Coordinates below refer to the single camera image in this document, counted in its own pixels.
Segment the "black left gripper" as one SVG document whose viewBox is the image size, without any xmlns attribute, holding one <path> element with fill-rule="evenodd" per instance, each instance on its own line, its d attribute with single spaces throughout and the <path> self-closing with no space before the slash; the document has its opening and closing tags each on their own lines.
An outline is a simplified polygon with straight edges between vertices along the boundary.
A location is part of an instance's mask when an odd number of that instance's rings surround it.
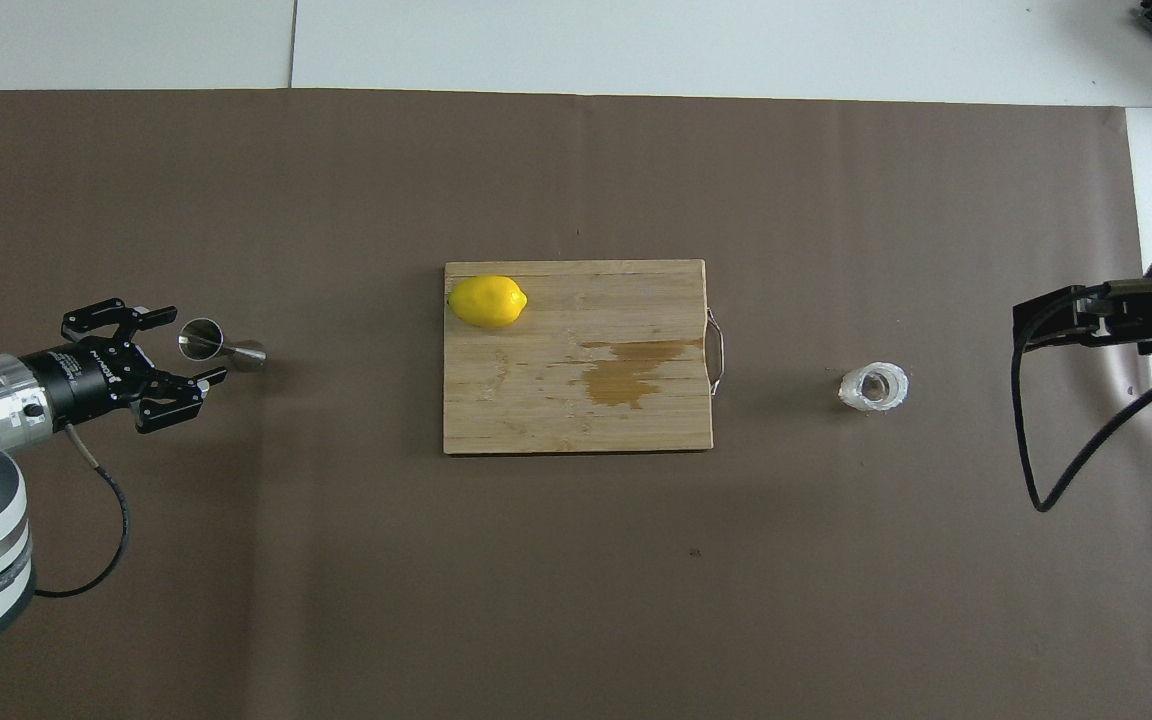
<svg viewBox="0 0 1152 720">
<path fill-rule="evenodd" d="M 192 377 L 161 372 L 131 342 L 138 332 L 174 323 L 177 316 L 179 306 L 151 310 L 123 300 L 65 314 L 65 344 L 20 357 L 44 392 L 51 423 L 68 427 L 129 409 L 137 432 L 147 434 L 196 419 L 207 392 L 225 381 L 228 370 L 217 366 Z"/>
</svg>

